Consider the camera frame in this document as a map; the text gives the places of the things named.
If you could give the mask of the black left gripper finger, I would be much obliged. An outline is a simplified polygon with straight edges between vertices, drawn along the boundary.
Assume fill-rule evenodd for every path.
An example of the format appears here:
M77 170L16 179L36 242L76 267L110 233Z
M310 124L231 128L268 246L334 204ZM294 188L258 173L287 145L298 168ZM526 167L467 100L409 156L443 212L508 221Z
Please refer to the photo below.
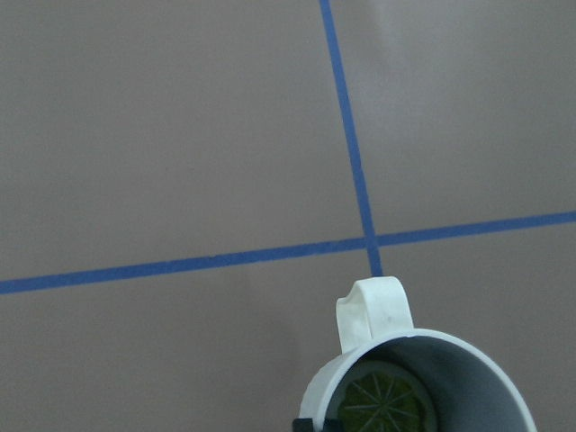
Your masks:
M343 432L340 420L326 418L320 429L316 429L312 418L296 418L292 421L292 432Z

